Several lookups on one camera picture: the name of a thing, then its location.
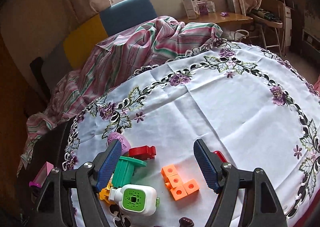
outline white cabinet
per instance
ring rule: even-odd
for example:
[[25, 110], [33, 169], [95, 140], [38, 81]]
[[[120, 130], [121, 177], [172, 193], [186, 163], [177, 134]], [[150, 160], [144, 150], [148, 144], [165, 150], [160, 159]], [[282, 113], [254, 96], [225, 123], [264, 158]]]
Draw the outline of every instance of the white cabinet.
[[285, 46], [288, 47], [291, 45], [291, 36], [292, 36], [292, 19], [291, 19], [291, 9], [285, 7]]
[[285, 46], [286, 47], [291, 45], [291, 36], [292, 36], [292, 19], [285, 18]]

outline blue gripper pad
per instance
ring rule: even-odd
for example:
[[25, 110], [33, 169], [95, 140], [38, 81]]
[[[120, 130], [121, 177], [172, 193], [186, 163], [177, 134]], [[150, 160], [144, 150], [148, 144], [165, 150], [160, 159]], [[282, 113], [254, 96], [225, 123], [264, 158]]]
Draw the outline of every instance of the blue gripper pad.
[[193, 153], [196, 157], [204, 179], [207, 182], [207, 186], [213, 189], [215, 193], [221, 193], [222, 188], [218, 183], [218, 173], [210, 158], [213, 157], [213, 154], [209, 151], [203, 140], [200, 139], [194, 142]]
[[111, 143], [105, 152], [107, 154], [105, 160], [103, 161], [100, 169], [98, 170], [97, 184], [95, 185], [96, 191], [99, 193], [103, 188], [108, 185], [108, 182], [116, 168], [118, 160], [121, 156], [122, 144], [120, 141], [113, 141], [115, 144]]

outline white embroidered tablecloth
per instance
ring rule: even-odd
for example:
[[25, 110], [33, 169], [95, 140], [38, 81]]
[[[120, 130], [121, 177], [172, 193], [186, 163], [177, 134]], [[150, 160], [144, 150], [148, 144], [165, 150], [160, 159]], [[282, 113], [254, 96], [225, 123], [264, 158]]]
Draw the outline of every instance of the white embroidered tablecloth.
[[[112, 131], [123, 132], [132, 147], [154, 145], [156, 158], [136, 169], [132, 183], [154, 187], [160, 206], [152, 216], [119, 219], [101, 202], [110, 225], [174, 227], [188, 217], [201, 227], [217, 198], [193, 155], [193, 142], [202, 138], [238, 169], [263, 168], [293, 226], [319, 189], [318, 92], [287, 61], [255, 46], [217, 40], [176, 59], [134, 76], [77, 115], [64, 166], [92, 161]], [[174, 201], [160, 173], [169, 164], [184, 182], [194, 178], [199, 192]], [[231, 226], [238, 224], [241, 198], [242, 191]], [[76, 190], [72, 201], [82, 227]]]

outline yellow panel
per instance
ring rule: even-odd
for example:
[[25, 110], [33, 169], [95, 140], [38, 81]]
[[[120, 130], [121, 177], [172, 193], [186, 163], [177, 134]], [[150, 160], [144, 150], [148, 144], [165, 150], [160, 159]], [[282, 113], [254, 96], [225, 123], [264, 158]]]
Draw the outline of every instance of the yellow panel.
[[63, 42], [66, 57], [72, 68], [80, 68], [87, 60], [94, 45], [107, 37], [99, 14], [72, 31]]

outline striped bedsheet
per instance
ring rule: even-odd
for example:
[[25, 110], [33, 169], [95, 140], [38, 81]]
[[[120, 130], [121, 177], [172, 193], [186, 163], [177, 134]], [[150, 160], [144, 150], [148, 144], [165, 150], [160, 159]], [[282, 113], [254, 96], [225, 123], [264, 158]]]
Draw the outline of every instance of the striped bedsheet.
[[69, 72], [57, 84], [47, 109], [29, 117], [28, 138], [18, 168], [30, 163], [33, 146], [45, 133], [81, 112], [98, 96], [125, 82], [136, 69], [162, 65], [222, 34], [213, 23], [178, 22], [161, 16], [98, 43], [82, 69]]

